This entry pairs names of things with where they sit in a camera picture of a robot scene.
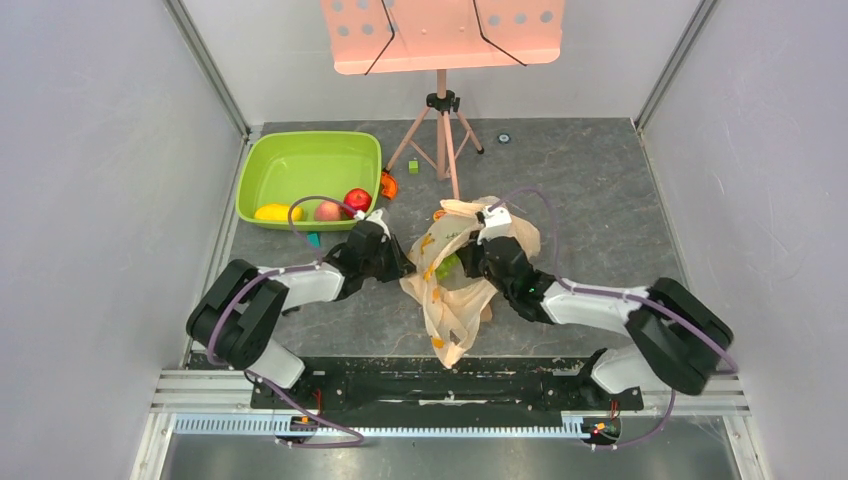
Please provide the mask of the pink fake peach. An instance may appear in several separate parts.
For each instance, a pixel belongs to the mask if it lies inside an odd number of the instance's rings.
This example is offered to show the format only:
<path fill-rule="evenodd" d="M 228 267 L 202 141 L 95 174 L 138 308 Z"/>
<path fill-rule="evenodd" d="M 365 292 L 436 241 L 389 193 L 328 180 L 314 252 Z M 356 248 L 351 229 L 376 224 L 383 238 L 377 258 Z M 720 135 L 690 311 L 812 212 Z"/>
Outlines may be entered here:
<path fill-rule="evenodd" d="M 336 222 L 344 218 L 343 208 L 333 201 L 322 201 L 314 210 L 313 217 L 318 222 Z"/>

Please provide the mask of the translucent orange plastic bag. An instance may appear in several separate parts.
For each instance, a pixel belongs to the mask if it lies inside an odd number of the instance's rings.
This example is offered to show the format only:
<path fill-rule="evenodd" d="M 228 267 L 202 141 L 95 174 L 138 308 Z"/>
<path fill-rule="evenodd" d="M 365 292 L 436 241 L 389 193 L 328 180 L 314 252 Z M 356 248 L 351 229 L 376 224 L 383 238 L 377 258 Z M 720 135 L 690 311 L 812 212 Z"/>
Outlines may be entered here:
<path fill-rule="evenodd" d="M 433 350 L 447 369 L 473 346 L 481 323 L 491 319 L 490 302 L 497 289 L 482 277 L 467 277 L 459 264 L 450 269 L 453 279 L 441 279 L 437 270 L 482 228 L 476 213 L 497 201 L 494 196 L 472 202 L 443 200 L 444 214 L 431 223 L 407 254 L 416 272 L 402 278 L 400 286 L 422 306 Z"/>

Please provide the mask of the red fake fruit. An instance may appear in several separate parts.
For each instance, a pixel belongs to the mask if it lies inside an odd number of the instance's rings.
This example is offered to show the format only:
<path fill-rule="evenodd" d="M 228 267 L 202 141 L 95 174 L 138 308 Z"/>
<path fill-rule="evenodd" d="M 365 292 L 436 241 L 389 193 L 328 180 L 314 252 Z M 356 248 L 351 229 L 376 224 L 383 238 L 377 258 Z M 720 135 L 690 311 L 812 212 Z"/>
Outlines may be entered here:
<path fill-rule="evenodd" d="M 373 201 L 372 195 L 365 189 L 354 188 L 346 193 L 343 198 L 345 207 L 342 213 L 352 219 L 358 211 L 368 212 Z"/>

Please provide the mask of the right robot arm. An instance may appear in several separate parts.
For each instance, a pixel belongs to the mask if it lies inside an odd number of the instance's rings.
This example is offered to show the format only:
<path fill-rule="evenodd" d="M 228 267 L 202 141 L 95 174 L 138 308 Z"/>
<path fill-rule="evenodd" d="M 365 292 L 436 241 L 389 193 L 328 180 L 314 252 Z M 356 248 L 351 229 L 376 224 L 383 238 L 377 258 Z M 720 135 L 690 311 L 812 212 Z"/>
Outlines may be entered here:
<path fill-rule="evenodd" d="M 472 240 L 458 258 L 470 278 L 483 278 L 529 322 L 583 325 L 630 339 L 597 355 L 577 382 L 580 400 L 602 408 L 631 387 L 701 394 L 727 363 L 731 328 L 678 281 L 661 277 L 646 288 L 569 283 L 535 268 L 511 237 Z"/>

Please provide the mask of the green fake grapes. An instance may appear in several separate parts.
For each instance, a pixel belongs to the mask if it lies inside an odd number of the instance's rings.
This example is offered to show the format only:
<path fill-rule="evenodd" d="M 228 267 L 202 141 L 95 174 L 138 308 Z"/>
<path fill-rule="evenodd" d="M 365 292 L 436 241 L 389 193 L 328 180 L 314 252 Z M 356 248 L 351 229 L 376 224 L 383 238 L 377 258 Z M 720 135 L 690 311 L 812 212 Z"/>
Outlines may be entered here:
<path fill-rule="evenodd" d="M 455 271 L 462 272 L 462 264 L 459 257 L 453 253 L 445 257 L 435 269 L 435 275 L 439 282 L 452 276 Z"/>

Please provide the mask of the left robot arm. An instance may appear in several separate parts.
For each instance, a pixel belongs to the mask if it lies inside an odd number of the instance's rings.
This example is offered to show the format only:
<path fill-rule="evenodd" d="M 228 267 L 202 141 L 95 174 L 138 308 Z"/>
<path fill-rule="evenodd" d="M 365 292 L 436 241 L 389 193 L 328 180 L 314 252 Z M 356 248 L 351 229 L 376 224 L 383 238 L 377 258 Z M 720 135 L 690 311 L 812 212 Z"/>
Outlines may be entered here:
<path fill-rule="evenodd" d="M 385 225 L 362 220 L 344 242 L 306 265 L 231 261 L 194 307 L 186 332 L 206 348 L 209 362 L 274 384 L 288 406 L 302 407 L 313 397 L 314 381 L 304 374 L 305 362 L 272 339 L 279 318 L 307 304 L 344 300 L 368 279 L 389 283 L 415 272 Z"/>

